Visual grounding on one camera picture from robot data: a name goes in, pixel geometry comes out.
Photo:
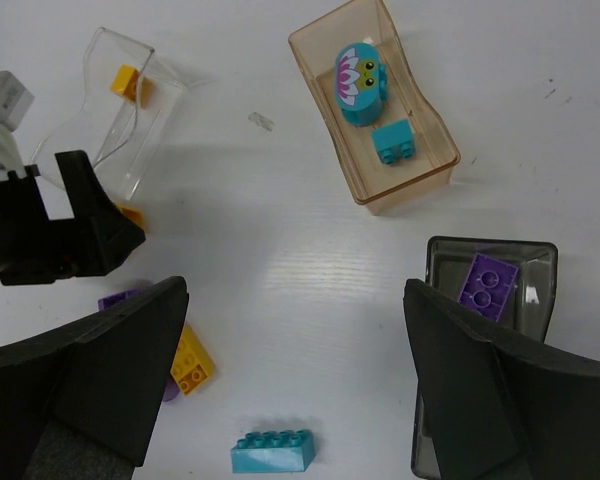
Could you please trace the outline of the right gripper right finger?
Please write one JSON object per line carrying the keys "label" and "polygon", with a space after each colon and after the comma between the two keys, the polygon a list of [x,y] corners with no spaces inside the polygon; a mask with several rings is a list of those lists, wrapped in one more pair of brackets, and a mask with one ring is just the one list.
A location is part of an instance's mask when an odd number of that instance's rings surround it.
{"label": "right gripper right finger", "polygon": [[403,298],[444,479],[600,479],[600,361],[504,328],[418,279]]}

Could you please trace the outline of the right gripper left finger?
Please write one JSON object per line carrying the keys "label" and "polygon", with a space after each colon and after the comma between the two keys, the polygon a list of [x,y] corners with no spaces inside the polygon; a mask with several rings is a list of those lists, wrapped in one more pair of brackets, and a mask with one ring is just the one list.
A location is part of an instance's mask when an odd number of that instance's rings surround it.
{"label": "right gripper left finger", "polygon": [[189,295],[173,276],[0,347],[0,479],[129,479],[143,465]]}

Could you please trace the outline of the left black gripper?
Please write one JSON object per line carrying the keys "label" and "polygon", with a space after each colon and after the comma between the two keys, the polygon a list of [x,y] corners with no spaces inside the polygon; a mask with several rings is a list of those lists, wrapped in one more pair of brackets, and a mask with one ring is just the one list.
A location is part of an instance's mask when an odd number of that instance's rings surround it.
{"label": "left black gripper", "polygon": [[73,277],[101,277],[121,266],[146,240],[101,186],[82,150],[55,155],[73,216],[49,218],[36,177],[13,172],[0,180],[0,282],[43,285]]}

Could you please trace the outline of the yellow oval lego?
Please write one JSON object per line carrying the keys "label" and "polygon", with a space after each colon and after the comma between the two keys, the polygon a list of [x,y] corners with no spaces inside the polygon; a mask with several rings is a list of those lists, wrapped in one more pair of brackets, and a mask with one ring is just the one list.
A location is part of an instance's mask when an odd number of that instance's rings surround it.
{"label": "yellow oval lego", "polygon": [[132,221],[136,226],[141,228],[143,231],[146,231],[146,221],[145,216],[142,211],[133,206],[124,205],[124,204],[115,204],[116,208],[130,221]]}

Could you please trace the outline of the purple sloped lego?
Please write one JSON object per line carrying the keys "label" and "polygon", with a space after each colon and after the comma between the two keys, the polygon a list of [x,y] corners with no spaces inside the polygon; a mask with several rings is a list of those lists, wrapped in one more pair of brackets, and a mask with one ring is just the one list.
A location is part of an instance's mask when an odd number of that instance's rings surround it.
{"label": "purple sloped lego", "polygon": [[104,311],[108,308],[111,308],[112,306],[114,306],[114,305],[116,305],[138,293],[141,293],[144,290],[145,290],[145,287],[133,288],[133,289],[124,290],[124,291],[100,298],[98,300],[98,310]]}

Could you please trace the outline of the purple oval lego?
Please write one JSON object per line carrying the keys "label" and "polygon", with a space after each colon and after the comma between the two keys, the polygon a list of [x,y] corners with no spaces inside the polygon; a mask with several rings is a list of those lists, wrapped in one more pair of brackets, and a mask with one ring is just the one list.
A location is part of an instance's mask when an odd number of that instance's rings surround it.
{"label": "purple oval lego", "polygon": [[180,388],[178,383],[173,379],[172,376],[167,378],[164,392],[162,395],[163,402],[170,402],[176,399],[180,395]]}

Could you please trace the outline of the yellow rectangular lego brick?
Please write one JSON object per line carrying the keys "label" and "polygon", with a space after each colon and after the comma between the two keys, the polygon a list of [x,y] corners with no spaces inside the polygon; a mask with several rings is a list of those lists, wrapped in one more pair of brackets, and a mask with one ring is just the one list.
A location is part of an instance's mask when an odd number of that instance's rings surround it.
{"label": "yellow rectangular lego brick", "polygon": [[180,392],[188,396],[207,383],[215,365],[192,327],[185,323],[179,338],[170,374]]}

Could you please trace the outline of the purple rectangular lego brick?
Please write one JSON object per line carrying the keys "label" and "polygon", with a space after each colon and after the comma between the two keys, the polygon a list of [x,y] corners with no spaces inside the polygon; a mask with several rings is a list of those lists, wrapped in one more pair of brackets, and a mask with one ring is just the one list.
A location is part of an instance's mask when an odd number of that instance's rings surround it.
{"label": "purple rectangular lego brick", "polygon": [[476,253],[457,301],[483,317],[499,322],[511,296],[519,268]]}

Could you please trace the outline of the small yellow lego brick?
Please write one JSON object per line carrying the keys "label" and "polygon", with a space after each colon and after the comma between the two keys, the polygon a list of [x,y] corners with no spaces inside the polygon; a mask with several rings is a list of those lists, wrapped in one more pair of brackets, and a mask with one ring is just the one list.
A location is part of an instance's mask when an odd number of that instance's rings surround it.
{"label": "small yellow lego brick", "polygon": [[121,65],[110,85],[110,91],[133,104],[140,102],[141,108],[147,108],[154,83],[147,77],[140,78],[140,72],[136,68]]}

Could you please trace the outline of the long teal lego brick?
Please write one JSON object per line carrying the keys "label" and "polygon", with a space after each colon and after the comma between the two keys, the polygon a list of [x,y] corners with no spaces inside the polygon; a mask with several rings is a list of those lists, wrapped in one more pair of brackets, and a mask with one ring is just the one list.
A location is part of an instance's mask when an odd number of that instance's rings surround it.
{"label": "long teal lego brick", "polygon": [[230,450],[232,472],[304,472],[316,457],[311,430],[249,432]]}

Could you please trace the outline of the teal oval flower lego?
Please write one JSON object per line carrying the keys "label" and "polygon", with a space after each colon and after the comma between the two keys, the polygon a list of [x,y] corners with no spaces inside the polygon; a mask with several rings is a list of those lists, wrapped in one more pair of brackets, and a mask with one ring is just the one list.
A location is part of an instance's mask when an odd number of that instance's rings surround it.
{"label": "teal oval flower lego", "polygon": [[388,74],[379,51],[356,42],[344,47],[335,59],[335,96],[344,118],[355,127],[374,123],[388,98]]}

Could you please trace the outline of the small teal lego brick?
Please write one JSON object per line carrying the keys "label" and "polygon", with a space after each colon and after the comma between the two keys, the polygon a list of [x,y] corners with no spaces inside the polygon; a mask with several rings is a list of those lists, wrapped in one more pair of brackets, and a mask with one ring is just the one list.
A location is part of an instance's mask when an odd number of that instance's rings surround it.
{"label": "small teal lego brick", "polygon": [[400,159],[410,158],[415,154],[415,136],[406,119],[373,130],[371,138],[384,165],[393,165]]}

